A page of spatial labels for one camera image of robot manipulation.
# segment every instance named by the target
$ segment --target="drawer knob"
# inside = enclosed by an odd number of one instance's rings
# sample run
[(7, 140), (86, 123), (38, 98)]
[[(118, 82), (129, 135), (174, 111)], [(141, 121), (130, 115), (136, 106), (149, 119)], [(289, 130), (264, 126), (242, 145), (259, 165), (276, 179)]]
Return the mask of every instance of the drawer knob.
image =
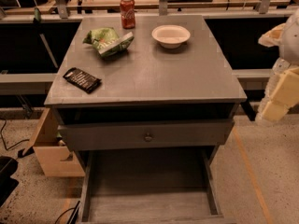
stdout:
[(150, 141), (152, 140), (152, 136), (151, 136), (151, 134), (150, 134), (150, 133), (146, 133), (146, 134), (144, 135), (144, 140), (145, 140), (146, 142), (150, 142)]

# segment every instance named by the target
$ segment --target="white bowl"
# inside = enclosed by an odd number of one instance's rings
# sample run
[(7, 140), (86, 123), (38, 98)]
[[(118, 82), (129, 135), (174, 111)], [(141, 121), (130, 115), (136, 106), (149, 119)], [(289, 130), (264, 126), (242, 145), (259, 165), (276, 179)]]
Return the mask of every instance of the white bowl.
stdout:
[(176, 25), (158, 26), (151, 35), (166, 49), (178, 48), (190, 38), (190, 32), (186, 28)]

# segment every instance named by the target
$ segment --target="speckled floor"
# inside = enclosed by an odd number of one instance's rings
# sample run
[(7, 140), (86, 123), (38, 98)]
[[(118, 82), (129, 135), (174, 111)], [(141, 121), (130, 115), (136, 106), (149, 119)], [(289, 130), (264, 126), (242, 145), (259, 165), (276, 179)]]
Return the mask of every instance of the speckled floor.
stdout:
[[(10, 147), (30, 138), (42, 109), (25, 119), (21, 109), (0, 109), (7, 119), (3, 136)], [(211, 168), (217, 198), (225, 217), (241, 224), (299, 223), (299, 112), (275, 126), (259, 126), (242, 113), (235, 116), (235, 127), (221, 147)], [(17, 158), (26, 142), (0, 155)], [(36, 155), (17, 159), (12, 176), (19, 181), (0, 207), (0, 223), (55, 223), (59, 215), (74, 207), (80, 198), (82, 178), (45, 177)], [(57, 223), (65, 223), (69, 213)]]

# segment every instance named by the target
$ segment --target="soda can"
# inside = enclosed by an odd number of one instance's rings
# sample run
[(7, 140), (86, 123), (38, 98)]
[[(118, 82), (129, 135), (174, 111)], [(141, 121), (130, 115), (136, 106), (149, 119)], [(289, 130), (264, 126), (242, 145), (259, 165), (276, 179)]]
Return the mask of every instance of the soda can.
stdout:
[(125, 29), (135, 27), (135, 1), (134, 0), (121, 0), (121, 25)]

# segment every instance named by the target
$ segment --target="drawer front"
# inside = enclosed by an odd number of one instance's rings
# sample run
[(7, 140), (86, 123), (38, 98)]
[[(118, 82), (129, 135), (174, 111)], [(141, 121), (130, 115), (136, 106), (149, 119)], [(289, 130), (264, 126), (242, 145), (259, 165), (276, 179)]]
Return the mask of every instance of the drawer front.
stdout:
[(223, 145), (234, 126), (231, 119), (60, 125), (71, 150)]

